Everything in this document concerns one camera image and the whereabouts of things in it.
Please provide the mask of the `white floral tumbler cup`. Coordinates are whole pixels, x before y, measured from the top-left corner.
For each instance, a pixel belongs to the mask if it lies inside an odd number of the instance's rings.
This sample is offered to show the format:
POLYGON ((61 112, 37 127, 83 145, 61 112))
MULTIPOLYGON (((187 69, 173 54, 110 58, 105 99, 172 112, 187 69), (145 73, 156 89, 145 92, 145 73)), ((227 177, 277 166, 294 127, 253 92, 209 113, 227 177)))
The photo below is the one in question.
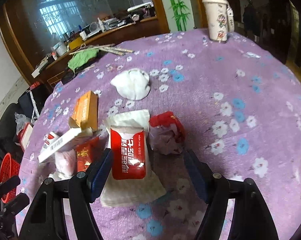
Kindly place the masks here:
POLYGON ((227 0, 202 0, 208 23, 209 38, 226 43, 229 33, 234 32, 233 10, 227 0))

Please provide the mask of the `long white toothpaste box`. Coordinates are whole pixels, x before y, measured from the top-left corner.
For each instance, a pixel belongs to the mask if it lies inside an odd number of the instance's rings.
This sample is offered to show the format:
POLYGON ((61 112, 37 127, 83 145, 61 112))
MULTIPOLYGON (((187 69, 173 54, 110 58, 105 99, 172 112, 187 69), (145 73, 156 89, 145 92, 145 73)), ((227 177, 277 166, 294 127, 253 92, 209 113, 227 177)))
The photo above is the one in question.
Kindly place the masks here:
POLYGON ((80 145, 93 136, 91 129, 71 128, 60 136, 46 151, 38 156, 39 163, 50 162, 55 152, 72 150, 75 146, 80 145))

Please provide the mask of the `white red toothpaste tube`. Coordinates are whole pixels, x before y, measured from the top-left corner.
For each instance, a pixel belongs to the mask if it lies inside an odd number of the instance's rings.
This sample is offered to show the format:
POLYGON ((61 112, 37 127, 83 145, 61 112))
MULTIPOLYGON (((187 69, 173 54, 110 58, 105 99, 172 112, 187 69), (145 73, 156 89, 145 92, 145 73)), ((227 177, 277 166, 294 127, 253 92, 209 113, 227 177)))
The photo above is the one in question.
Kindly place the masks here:
POLYGON ((49 134, 45 135, 44 144, 40 150, 40 153, 43 153, 44 151, 46 151, 58 138, 59 138, 59 135, 57 135, 54 132, 50 132, 49 134))

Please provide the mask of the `green cloth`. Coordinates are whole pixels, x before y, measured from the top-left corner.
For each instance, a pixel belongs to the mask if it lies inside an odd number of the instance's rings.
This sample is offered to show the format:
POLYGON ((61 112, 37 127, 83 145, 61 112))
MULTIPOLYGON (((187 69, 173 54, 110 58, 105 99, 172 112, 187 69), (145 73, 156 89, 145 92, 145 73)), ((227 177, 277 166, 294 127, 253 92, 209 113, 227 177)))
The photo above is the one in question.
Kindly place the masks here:
POLYGON ((72 59, 68 62, 68 68, 75 72, 75 70, 84 64, 88 63, 91 59, 94 59, 97 56, 99 49, 88 49, 81 50, 78 53, 75 53, 72 59))

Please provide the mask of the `wooden counter cabinet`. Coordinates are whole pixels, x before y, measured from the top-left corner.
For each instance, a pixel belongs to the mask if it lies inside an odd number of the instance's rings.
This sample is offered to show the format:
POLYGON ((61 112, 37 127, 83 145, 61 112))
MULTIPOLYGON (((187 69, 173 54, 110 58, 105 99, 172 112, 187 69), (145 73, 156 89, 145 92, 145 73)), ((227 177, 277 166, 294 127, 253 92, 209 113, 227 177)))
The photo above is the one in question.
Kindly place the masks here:
MULTIPOLYGON (((105 33, 95 35, 84 42, 86 45, 106 45, 120 44, 124 41, 136 40, 142 37, 154 36, 161 33, 159 20, 156 17, 146 18, 136 24, 127 24, 105 33)), ((48 65, 37 77, 35 81, 46 85, 48 90, 52 91, 58 81, 62 78, 62 73, 68 66, 68 61, 71 59, 70 52, 65 53, 56 61, 48 65)))

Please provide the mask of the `white plastic bag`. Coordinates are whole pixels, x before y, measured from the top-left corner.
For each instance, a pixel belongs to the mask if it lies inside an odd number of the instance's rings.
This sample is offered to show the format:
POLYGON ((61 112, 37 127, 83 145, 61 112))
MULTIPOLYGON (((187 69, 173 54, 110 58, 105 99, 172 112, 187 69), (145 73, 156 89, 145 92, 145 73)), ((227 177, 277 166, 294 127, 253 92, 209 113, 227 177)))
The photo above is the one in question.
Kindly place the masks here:
POLYGON ((49 174, 49 178, 55 181, 70 179, 77 168, 76 152, 74 150, 55 152, 55 166, 54 173, 49 174))

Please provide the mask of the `crumpled white paper wrapper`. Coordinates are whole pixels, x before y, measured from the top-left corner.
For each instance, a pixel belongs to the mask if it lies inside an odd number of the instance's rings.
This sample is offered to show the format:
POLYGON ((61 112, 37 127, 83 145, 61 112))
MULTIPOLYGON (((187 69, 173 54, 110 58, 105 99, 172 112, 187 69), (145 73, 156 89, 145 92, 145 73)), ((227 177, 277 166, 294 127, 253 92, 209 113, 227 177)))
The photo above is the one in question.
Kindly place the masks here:
POLYGON ((110 84, 120 96, 125 99, 138 101, 144 99, 150 92, 150 76, 138 68, 125 70, 116 75, 110 84))

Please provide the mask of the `yellow tin on counter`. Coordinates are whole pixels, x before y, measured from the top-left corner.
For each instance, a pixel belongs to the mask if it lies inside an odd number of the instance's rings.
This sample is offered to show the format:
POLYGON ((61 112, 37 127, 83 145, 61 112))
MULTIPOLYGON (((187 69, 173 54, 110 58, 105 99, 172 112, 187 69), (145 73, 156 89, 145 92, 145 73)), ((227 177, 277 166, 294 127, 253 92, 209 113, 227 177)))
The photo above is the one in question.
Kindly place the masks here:
POLYGON ((77 49, 77 48, 80 48, 80 46, 82 46, 83 44, 83 39, 82 37, 77 37, 75 38, 74 40, 70 41, 68 43, 68 47, 70 50, 74 50, 74 49, 77 49))

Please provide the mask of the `purple floral tablecloth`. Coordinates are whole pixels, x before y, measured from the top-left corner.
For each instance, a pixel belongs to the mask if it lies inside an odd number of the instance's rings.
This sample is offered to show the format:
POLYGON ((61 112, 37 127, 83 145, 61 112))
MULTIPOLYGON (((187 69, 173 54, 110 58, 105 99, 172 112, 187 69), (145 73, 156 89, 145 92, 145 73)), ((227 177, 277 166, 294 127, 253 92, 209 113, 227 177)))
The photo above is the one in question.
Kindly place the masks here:
POLYGON ((242 35, 212 42, 205 29, 122 43, 126 56, 107 54, 84 73, 59 83, 46 100, 25 150, 17 192, 33 198, 55 167, 38 155, 50 132, 68 130, 77 99, 99 95, 99 145, 107 117, 149 110, 171 111, 186 131, 185 146, 226 178, 252 178, 273 217, 280 239, 301 224, 301 84, 288 67, 242 35), (110 81, 138 68, 150 76, 150 92, 132 101, 110 81))

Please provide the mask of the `red plastic basket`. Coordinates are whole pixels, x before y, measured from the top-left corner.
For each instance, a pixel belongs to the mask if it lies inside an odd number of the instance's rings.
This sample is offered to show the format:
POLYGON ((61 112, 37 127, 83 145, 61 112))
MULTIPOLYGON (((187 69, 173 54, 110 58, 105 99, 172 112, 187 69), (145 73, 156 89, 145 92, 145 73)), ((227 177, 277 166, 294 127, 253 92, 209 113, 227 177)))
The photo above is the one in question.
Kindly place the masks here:
MULTIPOLYGON (((7 153, 0 167, 0 183, 4 183, 9 180, 13 176, 17 176, 19 174, 20 164, 13 159, 10 153, 7 153)), ((4 204, 7 204, 16 196, 16 188, 12 189, 9 193, 4 194, 1 198, 4 204)))

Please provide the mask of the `red white box on chair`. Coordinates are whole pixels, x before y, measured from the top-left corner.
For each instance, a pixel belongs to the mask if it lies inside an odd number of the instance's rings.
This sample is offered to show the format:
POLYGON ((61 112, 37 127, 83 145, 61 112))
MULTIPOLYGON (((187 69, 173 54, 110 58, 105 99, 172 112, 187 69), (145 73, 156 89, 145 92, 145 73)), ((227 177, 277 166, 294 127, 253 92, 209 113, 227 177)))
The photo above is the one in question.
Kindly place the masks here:
POLYGON ((20 144, 23 152, 25 151, 25 149, 29 143, 32 131, 33 131, 33 126, 31 123, 28 122, 28 123, 26 123, 25 127, 18 134, 19 144, 20 144))

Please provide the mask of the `red white snack wrapper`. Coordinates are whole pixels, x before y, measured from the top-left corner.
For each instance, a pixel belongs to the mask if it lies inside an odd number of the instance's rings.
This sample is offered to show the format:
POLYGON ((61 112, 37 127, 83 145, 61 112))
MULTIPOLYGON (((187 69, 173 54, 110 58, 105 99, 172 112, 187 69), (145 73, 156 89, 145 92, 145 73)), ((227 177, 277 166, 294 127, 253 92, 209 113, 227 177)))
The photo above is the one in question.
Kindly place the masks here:
POLYGON ((108 146, 113 163, 100 196, 103 207, 127 207, 150 203, 166 194, 158 176, 151 170, 147 135, 150 112, 125 112, 106 118, 108 146))

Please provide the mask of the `bamboo painted pillar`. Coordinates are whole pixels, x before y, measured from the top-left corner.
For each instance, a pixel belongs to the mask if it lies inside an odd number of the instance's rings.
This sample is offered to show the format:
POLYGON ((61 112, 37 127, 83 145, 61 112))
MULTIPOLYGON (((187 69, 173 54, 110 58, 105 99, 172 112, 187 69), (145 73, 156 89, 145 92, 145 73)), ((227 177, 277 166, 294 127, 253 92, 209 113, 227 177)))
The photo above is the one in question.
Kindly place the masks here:
POLYGON ((185 32, 195 27, 191 0, 162 0, 170 32, 185 32))

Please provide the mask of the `wooden sticks bundle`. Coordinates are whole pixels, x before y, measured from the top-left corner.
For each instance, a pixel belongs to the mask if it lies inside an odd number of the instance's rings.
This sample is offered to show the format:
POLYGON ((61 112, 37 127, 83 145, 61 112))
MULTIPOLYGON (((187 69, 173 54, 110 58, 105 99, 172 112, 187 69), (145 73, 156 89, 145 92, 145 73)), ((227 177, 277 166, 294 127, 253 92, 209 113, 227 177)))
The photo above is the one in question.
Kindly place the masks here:
POLYGON ((131 49, 125 49, 125 48, 118 48, 118 47, 114 47, 114 44, 107 44, 107 45, 101 45, 101 46, 93 46, 93 45, 89 45, 89 46, 81 46, 78 50, 71 52, 70 55, 74 55, 83 51, 88 51, 88 50, 98 50, 98 51, 104 51, 106 53, 111 53, 114 55, 119 55, 119 56, 123 56, 126 55, 127 53, 134 53, 134 50, 131 49))

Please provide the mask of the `orange cardboard box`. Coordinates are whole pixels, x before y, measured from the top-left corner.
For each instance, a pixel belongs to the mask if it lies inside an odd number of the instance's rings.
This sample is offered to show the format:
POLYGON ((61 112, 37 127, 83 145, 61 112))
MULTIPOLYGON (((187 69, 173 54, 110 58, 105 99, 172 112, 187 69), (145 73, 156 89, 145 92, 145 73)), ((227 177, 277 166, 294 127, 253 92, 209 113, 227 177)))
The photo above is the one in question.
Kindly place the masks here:
POLYGON ((70 128, 98 130, 99 96, 88 91, 77 99, 72 116, 69 118, 70 128))

